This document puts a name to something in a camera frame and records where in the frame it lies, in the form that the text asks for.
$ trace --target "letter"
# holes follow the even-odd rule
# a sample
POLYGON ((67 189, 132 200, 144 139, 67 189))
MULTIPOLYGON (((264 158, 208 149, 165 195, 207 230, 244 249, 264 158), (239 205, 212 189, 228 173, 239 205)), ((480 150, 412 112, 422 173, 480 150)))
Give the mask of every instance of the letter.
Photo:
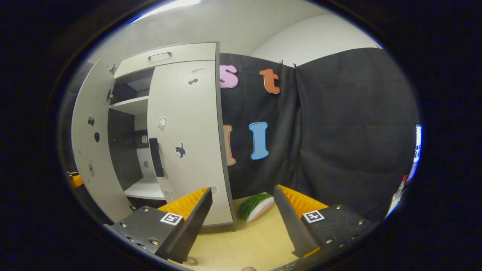
POLYGON ((274 85, 275 79, 278 80, 278 75, 273 73, 270 68, 264 69, 259 72, 265 80, 265 89, 271 94, 280 93, 280 88, 274 85))
POLYGON ((269 152, 266 150, 266 129, 268 124, 266 122, 255 122, 249 125, 249 130, 253 132, 253 154, 252 160, 260 160, 268 156, 269 152))
POLYGON ((228 166, 232 166, 236 164, 236 159, 233 158, 233 154, 231 153, 231 132, 233 131, 233 127, 228 124, 223 125, 224 131, 224 147, 226 149, 226 162, 228 166))
POLYGON ((221 88, 233 88, 238 85, 239 80, 234 73, 238 70, 233 65, 220 65, 219 66, 219 80, 221 88))

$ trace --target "white sticker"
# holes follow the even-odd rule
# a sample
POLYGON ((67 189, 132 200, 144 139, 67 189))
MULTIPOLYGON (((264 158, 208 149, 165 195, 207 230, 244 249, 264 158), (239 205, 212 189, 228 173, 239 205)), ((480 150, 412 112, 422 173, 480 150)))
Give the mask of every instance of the white sticker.
POLYGON ((217 186, 211 185, 211 193, 214 195, 217 193, 217 186))
POLYGON ((174 191, 172 189, 164 190, 164 195, 166 195, 170 199, 173 199, 173 200, 176 199, 176 196, 174 195, 174 191))
POLYGON ((182 216, 176 215, 176 214, 171 214, 167 213, 163 218, 161 218, 160 222, 171 224, 171 225, 177 225, 181 221, 182 216))
POLYGON ((308 223, 313 223, 325 219, 318 211, 304 213, 303 216, 305 217, 306 221, 308 221, 308 223))
POLYGON ((167 126, 167 118, 166 117, 160 117, 156 122, 156 127, 159 130, 164 131, 164 130, 166 130, 166 126, 167 126))

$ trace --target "black cloth backdrop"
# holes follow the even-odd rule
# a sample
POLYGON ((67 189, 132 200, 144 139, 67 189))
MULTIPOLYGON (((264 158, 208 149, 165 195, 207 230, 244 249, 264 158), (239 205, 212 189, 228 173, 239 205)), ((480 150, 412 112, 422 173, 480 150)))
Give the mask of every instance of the black cloth backdrop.
POLYGON ((291 67, 238 54, 220 54, 220 65, 233 65, 239 79, 234 88, 221 89, 223 124, 232 126, 231 153, 236 163, 228 167, 234 199, 257 193, 273 193, 274 186, 299 186, 296 169, 300 148, 301 112, 291 67), (260 71, 271 68, 278 74, 278 94, 264 87, 260 71), (269 155, 251 160, 254 150, 249 125, 266 122, 266 149, 269 155))
POLYGON ((233 127, 228 167, 234 199, 273 192, 282 184, 327 205, 341 203, 377 221, 410 171, 415 96, 381 49, 340 52, 292 67, 220 54, 239 84, 221 89, 223 123, 233 127), (264 88, 261 70, 278 74, 279 94, 264 88), (269 155, 253 161, 249 124, 267 122, 269 155))

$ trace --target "wooden floor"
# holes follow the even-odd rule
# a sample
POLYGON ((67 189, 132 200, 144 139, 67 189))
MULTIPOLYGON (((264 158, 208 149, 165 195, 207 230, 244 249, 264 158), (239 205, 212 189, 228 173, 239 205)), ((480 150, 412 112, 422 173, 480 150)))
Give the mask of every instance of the wooden floor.
MULTIPOLYGON (((236 213, 248 198, 234 200, 236 213)), ((199 234, 189 253, 199 264, 182 266, 195 271, 241 271, 247 266, 268 271, 297 259, 276 204, 257 220, 239 221, 235 228, 236 231, 199 234)))

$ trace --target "white cabinet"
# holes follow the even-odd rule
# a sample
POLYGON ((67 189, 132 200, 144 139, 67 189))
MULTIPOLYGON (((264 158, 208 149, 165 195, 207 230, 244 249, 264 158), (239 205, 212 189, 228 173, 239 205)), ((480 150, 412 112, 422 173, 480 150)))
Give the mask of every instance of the white cabinet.
POLYGON ((158 177, 163 194, 170 202, 213 187, 213 205, 205 225, 233 221, 216 102, 218 70, 214 60, 157 66, 147 107, 147 133, 158 142, 150 147, 160 154, 164 171, 158 177))
POLYGON ((122 61, 115 75, 98 61, 85 79, 72 120, 74 157, 90 195, 114 222, 132 212, 127 196, 170 202, 206 186, 213 187, 213 205, 204 225, 233 222, 218 47, 208 42, 158 48, 122 61), (146 86, 146 95, 111 102, 108 93, 115 98, 121 83, 146 86), (146 130, 149 141, 157 142, 137 149, 143 178, 127 189, 119 184, 109 152, 109 109, 134 115, 134 129, 146 130))
POLYGON ((75 102, 72 149, 77 170, 89 194, 112 221, 118 222, 132 211, 117 180, 107 137, 110 103, 107 94, 114 83, 115 79, 106 66, 97 61, 80 87, 75 102))

